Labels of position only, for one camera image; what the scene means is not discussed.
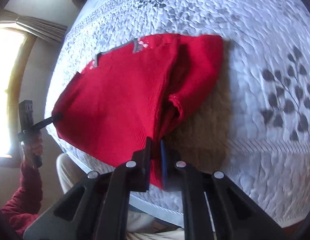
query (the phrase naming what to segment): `bed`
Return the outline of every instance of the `bed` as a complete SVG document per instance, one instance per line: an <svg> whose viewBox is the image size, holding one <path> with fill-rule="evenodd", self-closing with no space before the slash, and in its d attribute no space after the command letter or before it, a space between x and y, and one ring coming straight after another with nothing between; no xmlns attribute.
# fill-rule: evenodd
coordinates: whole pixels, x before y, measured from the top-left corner
<svg viewBox="0 0 310 240"><path fill-rule="evenodd" d="M76 71L101 51L156 33L224 38L220 78L165 138L204 172L223 171L280 226L310 210L310 14L301 0L88 0L66 36L45 117ZM49 134L84 171L114 168ZM180 192L150 186L130 204L183 226Z"/></svg>

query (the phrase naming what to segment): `wall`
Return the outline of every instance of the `wall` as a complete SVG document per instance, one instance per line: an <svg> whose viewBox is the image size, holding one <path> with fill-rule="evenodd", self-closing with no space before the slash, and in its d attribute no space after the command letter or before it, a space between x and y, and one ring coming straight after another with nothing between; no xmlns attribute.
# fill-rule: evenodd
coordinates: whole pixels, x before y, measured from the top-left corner
<svg viewBox="0 0 310 240"><path fill-rule="evenodd" d="M60 48L37 38L29 56L19 101L33 101L35 122L44 118L46 96L59 50ZM41 211L44 211L62 196L56 171L56 158L62 151L45 129L42 130L42 137L44 155L43 166L39 170L44 192ZM18 185L19 169L0 168L0 206L11 198Z"/></svg>
<svg viewBox="0 0 310 240"><path fill-rule="evenodd" d="M72 0L10 0L5 9L71 27L80 8Z"/></svg>

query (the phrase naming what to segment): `red garment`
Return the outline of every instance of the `red garment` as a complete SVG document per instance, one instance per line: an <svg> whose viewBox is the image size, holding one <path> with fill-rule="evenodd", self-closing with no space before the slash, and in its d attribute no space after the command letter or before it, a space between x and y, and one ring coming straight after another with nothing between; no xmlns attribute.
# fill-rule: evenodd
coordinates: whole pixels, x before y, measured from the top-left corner
<svg viewBox="0 0 310 240"><path fill-rule="evenodd" d="M143 149L147 136L157 149L202 104L222 60L217 35L152 35L102 54L58 99L52 113L64 116L55 124L58 136L115 167ZM158 150L151 159L150 182L161 187Z"/></svg>
<svg viewBox="0 0 310 240"><path fill-rule="evenodd" d="M21 164L20 170L20 187L1 211L17 234L23 237L27 227L38 218L42 189L38 170L29 167L26 163Z"/></svg>

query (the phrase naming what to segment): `wooden window frame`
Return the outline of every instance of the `wooden window frame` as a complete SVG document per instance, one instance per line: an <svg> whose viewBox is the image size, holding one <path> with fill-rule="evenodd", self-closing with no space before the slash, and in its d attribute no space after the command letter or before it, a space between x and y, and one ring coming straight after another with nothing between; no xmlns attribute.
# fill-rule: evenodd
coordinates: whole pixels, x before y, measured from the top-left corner
<svg viewBox="0 0 310 240"><path fill-rule="evenodd" d="M6 110L7 110L9 137L11 146L6 156L0 156L1 167L18 168L20 166L22 157L20 143L17 140L17 133L20 127L18 123L19 122L18 105L19 105L20 88L22 77L27 65L27 61L37 37L28 32L14 28L4 28L4 29L22 33L24 35L24 41L20 46L18 55L16 57L16 61L11 70L11 75L7 89Z"/></svg>

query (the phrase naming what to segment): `beige curtain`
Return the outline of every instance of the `beige curtain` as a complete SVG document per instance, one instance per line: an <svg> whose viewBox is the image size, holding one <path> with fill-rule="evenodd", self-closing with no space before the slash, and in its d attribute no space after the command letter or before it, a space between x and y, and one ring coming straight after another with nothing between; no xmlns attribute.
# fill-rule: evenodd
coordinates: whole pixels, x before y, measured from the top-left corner
<svg viewBox="0 0 310 240"><path fill-rule="evenodd" d="M30 16L18 15L8 10L0 12L0 27L14 27L27 31L49 43L63 42L67 26Z"/></svg>

